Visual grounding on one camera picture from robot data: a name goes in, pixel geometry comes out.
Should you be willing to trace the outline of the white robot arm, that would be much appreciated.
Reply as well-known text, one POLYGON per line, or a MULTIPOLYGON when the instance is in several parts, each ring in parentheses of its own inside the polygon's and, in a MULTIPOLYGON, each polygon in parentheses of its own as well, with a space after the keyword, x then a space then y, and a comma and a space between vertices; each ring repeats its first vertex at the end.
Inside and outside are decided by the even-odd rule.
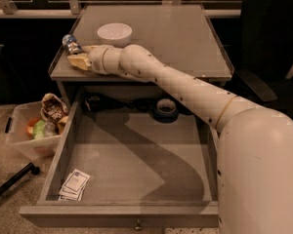
POLYGON ((293 234, 293 120, 160 62, 139 45, 71 51, 71 65, 156 84, 220 135, 221 234, 293 234))

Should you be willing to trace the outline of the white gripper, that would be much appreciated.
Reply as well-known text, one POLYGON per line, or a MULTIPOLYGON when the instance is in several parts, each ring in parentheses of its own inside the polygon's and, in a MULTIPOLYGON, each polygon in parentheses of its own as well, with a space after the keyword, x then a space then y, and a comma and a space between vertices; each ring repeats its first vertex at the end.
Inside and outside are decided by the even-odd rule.
POLYGON ((89 71, 90 69, 99 74, 110 74, 110 56, 108 52, 112 49, 110 45, 86 45, 81 47, 82 54, 69 55, 69 63, 79 69, 89 71))

